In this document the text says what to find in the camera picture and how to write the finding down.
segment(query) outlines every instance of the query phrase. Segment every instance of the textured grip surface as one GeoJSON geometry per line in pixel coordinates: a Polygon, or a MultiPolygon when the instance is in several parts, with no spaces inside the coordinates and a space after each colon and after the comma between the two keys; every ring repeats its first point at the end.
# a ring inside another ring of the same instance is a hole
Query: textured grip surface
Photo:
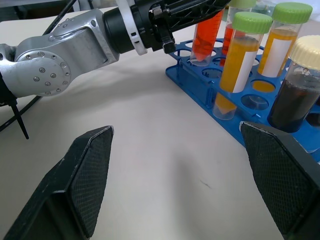
{"type": "Polygon", "coordinates": [[[312,185],[272,136],[248,128],[242,134],[254,181],[280,232],[287,234],[308,203],[312,185]]]}
{"type": "Polygon", "coordinates": [[[98,136],[92,141],[70,186],[70,197],[87,238],[94,234],[104,198],[111,140],[110,134],[107,137],[98,136]]]}
{"type": "Polygon", "coordinates": [[[241,133],[256,186],[283,237],[319,240],[320,166],[289,133],[250,122],[241,133]]]}

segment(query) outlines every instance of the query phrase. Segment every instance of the rack hole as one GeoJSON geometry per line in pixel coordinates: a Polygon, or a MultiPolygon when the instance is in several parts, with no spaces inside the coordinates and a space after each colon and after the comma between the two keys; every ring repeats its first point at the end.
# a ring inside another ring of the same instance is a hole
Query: rack hole
{"type": "Polygon", "coordinates": [[[178,50],[174,52],[174,55],[178,57],[188,57],[190,54],[191,52],[189,50],[178,50]]]}
{"type": "Polygon", "coordinates": [[[210,79],[221,78],[222,71],[216,68],[206,68],[202,70],[202,75],[210,79]]]}
{"type": "Polygon", "coordinates": [[[259,48],[259,50],[258,50],[258,52],[256,54],[257,55],[262,55],[263,53],[264,53],[264,51],[261,48],[259,48]]]}
{"type": "Polygon", "coordinates": [[[215,64],[217,66],[221,66],[221,61],[224,63],[226,61],[226,58],[225,57],[216,57],[212,60],[213,64],[215,64]]]}
{"type": "Polygon", "coordinates": [[[253,110],[265,110],[269,107],[269,103],[266,99],[255,94],[244,95],[241,98],[241,103],[253,110]]]}
{"type": "Polygon", "coordinates": [[[214,47],[215,47],[215,48],[221,48],[222,46],[223,46],[223,43],[220,42],[220,41],[216,41],[216,42],[214,43],[214,47]]]}
{"type": "Polygon", "coordinates": [[[271,93],[276,89],[276,86],[272,83],[260,79],[253,80],[251,83],[255,90],[262,93],[271,93]]]}
{"type": "Polygon", "coordinates": [[[187,42],[187,43],[185,44],[185,46],[188,47],[188,48],[192,48],[192,44],[193,44],[193,42],[190,41],[190,42],[187,42]]]}
{"type": "Polygon", "coordinates": [[[320,128],[320,113],[309,113],[306,121],[313,127],[320,128]]]}
{"type": "Polygon", "coordinates": [[[254,62],[253,62],[253,66],[257,66],[258,64],[259,64],[259,60],[255,59],[254,62]]]}
{"type": "Polygon", "coordinates": [[[190,62],[190,58],[186,61],[186,63],[187,63],[187,64],[190,64],[191,66],[196,66],[196,65],[194,65],[194,64],[192,64],[192,63],[190,62]]]}

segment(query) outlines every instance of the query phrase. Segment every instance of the blue test tube rack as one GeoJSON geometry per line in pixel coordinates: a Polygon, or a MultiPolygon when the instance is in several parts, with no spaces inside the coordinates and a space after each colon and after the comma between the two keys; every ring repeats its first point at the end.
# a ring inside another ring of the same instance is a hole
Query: blue test tube rack
{"type": "MultiPolygon", "coordinates": [[[[225,58],[222,55],[223,38],[217,39],[214,46],[210,64],[208,66],[195,66],[190,63],[192,40],[181,42],[176,45],[176,52],[170,55],[177,60],[177,64],[168,67],[166,75],[185,91],[200,107],[202,107],[212,118],[214,118],[225,130],[227,130],[239,143],[245,145],[239,124],[242,121],[260,123],[269,126],[267,117],[275,101],[277,93],[285,78],[291,60],[285,64],[280,77],[264,77],[258,73],[259,62],[262,51],[258,52],[255,64],[252,66],[248,81],[242,92],[229,93],[222,90],[220,86],[223,67],[220,60],[225,58]],[[260,92],[253,89],[254,81],[264,81],[274,86],[273,92],[260,92]],[[222,94],[237,106],[235,116],[231,120],[221,120],[213,115],[213,105],[217,93],[222,94]]],[[[315,105],[310,113],[320,114],[320,106],[315,105]]],[[[311,126],[304,120],[299,131],[292,133],[292,136],[310,153],[313,158],[320,162],[320,128],[311,126]]]]}

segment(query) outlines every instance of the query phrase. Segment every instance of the tabletop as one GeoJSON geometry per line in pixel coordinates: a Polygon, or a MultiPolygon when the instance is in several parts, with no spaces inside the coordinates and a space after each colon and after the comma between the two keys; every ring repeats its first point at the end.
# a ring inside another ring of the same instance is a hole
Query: tabletop
{"type": "MultiPolygon", "coordinates": [[[[0,43],[15,46],[39,36],[52,20],[1,22],[0,43]]],[[[218,37],[224,28],[222,22],[218,37]]],[[[176,41],[192,39],[194,29],[175,32],[176,41]]],[[[174,64],[162,50],[127,52],[27,111],[29,140],[16,122],[0,133],[1,239],[72,141],[112,125],[93,240],[282,240],[245,148],[166,77],[174,64]]],[[[19,99],[19,108],[30,99],[19,99]]],[[[0,123],[11,116],[8,107],[0,108],[0,123]]]]}

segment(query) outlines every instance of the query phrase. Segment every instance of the black cable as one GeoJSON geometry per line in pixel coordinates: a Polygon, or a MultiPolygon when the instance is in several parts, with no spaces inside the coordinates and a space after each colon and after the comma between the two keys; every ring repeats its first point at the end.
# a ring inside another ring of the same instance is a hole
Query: black cable
{"type": "Polygon", "coordinates": [[[89,3],[89,6],[90,6],[91,10],[92,10],[92,9],[95,9],[95,8],[94,8],[94,5],[92,4],[92,0],[88,0],[88,3],[89,3]]]}
{"type": "Polygon", "coordinates": [[[51,33],[51,31],[55,28],[55,26],[60,22],[60,20],[66,15],[67,12],[72,8],[72,6],[75,4],[77,0],[70,0],[64,9],[59,13],[58,16],[56,16],[55,20],[48,26],[48,28],[44,31],[43,35],[51,33]]]}
{"type": "MultiPolygon", "coordinates": [[[[66,6],[62,9],[62,11],[59,13],[58,16],[53,20],[53,22],[49,25],[49,27],[44,31],[42,35],[46,35],[51,33],[51,31],[56,27],[56,25],[60,22],[60,20],[66,15],[67,12],[72,8],[74,3],[77,0],[70,0],[66,6]]],[[[34,99],[32,99],[24,108],[22,108],[19,113],[20,116],[24,114],[29,108],[31,108],[38,100],[40,100],[41,96],[36,96],[34,99]]],[[[6,121],[4,124],[0,126],[0,132],[2,132],[6,127],[8,127],[10,124],[12,124],[15,120],[17,120],[16,116],[11,117],[8,121],[6,121]]]]}

